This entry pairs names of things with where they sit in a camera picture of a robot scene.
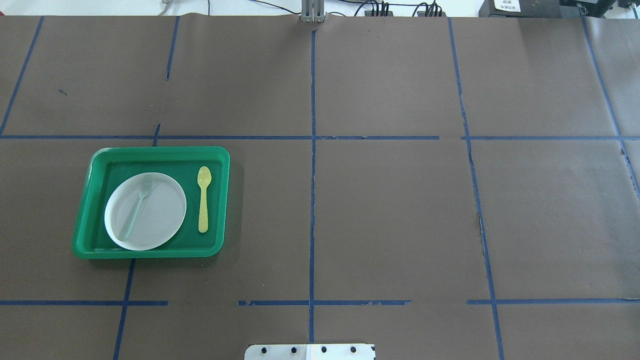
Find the yellow plastic spoon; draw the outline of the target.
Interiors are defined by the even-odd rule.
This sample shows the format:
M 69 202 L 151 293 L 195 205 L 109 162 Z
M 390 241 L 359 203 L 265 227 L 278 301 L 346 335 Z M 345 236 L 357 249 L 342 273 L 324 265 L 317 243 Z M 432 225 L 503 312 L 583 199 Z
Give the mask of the yellow plastic spoon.
M 208 187 L 212 182 L 211 171 L 207 166 L 202 166 L 198 170 L 196 177 L 199 186 L 199 211 L 198 211 L 198 231 L 204 234 L 210 227 L 208 212 Z

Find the black power strip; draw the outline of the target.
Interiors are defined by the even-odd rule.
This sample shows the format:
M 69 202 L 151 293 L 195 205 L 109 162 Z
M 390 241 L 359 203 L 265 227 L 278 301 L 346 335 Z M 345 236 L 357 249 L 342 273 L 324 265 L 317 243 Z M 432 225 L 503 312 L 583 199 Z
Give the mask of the black power strip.
M 386 1 L 370 1 L 371 9 L 363 10 L 363 15 L 368 18 L 390 18 L 394 14 L 391 11 L 391 4 Z

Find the white round plate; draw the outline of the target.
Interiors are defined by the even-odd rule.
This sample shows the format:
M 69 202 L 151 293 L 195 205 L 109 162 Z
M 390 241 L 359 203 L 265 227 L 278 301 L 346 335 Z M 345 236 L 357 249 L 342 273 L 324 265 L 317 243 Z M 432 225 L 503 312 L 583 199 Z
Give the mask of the white round plate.
M 142 202 L 128 241 L 121 241 L 127 218 L 137 202 L 146 174 L 151 175 L 151 192 Z M 145 172 L 124 180 L 108 198 L 103 215 L 105 230 L 119 247 L 148 251 L 167 243 L 177 234 L 186 217 L 183 187 L 167 174 Z

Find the green plastic tray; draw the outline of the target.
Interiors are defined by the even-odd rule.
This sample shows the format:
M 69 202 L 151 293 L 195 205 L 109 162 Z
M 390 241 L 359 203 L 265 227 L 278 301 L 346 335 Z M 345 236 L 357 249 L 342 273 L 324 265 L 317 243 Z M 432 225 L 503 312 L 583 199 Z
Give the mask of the green plastic tray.
M 221 146 L 134 146 L 98 150 L 89 162 L 71 250 L 81 259 L 198 258 L 215 255 L 224 244 L 231 158 Z M 197 174 L 210 169 L 207 189 L 208 231 L 198 230 L 201 190 Z M 186 195 L 186 215 L 165 244 L 145 251 L 115 244 L 105 229 L 105 207 L 125 180 L 142 173 L 174 178 Z

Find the black device box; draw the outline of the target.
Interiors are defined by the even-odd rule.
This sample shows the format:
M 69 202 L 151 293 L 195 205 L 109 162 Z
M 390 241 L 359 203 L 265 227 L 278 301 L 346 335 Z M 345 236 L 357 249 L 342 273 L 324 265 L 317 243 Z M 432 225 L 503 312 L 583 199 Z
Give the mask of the black device box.
M 573 19 L 584 15 L 564 0 L 484 0 L 478 9 L 480 18 Z

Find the aluminium frame post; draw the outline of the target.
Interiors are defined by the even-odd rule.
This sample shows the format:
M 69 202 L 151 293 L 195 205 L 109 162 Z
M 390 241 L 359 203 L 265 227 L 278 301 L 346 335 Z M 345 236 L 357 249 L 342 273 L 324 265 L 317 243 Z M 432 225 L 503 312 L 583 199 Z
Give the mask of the aluminium frame post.
M 302 23 L 324 23 L 327 18 L 324 0 L 302 0 L 301 1 L 301 22 Z

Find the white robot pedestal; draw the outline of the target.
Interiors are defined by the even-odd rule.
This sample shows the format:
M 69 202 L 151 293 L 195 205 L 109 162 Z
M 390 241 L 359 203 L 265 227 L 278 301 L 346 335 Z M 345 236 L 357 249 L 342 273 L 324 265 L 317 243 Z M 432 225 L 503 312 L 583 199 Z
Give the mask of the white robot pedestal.
M 374 344 L 308 343 L 253 344 L 244 353 L 245 360 L 375 360 Z

